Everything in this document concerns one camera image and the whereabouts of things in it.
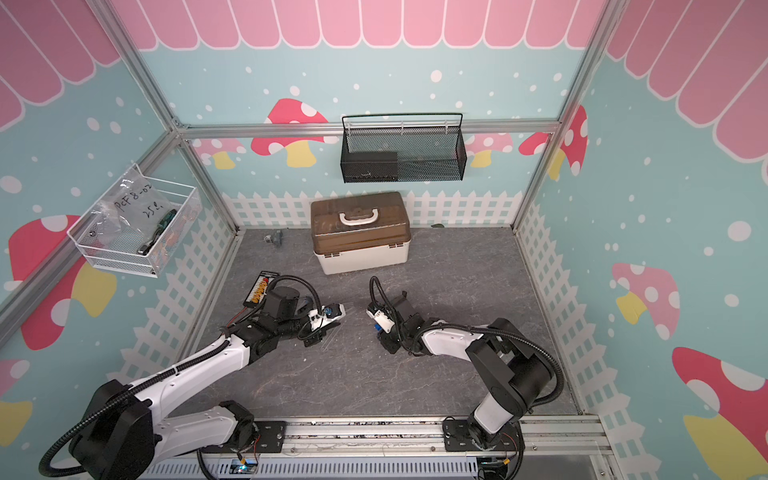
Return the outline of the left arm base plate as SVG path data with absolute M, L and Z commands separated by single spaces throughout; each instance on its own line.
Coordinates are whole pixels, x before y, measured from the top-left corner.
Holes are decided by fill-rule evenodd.
M 230 440 L 239 452 L 249 449 L 256 454 L 281 453 L 286 428 L 285 421 L 244 421 L 236 426 Z

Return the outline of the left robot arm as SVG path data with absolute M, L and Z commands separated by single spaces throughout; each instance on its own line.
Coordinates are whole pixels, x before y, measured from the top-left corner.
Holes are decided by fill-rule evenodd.
M 48 478 L 87 474 L 93 479 L 137 479 L 166 459 L 209 446 L 241 451 L 259 439 L 253 415 L 235 401 L 196 414 L 173 411 L 216 381 L 239 371 L 296 338 L 306 346 L 322 340 L 346 314 L 339 303 L 323 305 L 317 294 L 297 308 L 288 287 L 264 294 L 248 314 L 222 329 L 210 345 L 154 375 L 101 385 L 82 419 L 43 454 L 39 473 Z

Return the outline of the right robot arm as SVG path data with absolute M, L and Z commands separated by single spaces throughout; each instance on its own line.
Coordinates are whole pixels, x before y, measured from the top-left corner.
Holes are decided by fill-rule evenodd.
M 453 420 L 458 439 L 480 450 L 512 439 L 512 429 L 533 408 L 556 400 L 565 380 L 553 355 L 531 341 L 511 321 L 498 318 L 473 327 L 425 320 L 406 294 L 393 302 L 373 299 L 368 316 L 389 353 L 447 356 L 472 364 L 488 393 L 465 421 Z

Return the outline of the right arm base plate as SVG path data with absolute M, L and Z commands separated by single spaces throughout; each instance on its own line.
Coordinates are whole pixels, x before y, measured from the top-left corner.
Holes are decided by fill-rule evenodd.
M 518 422 L 507 422 L 496 433 L 488 433 L 474 420 L 452 416 L 442 421 L 444 448 L 448 452 L 504 452 L 525 450 Z

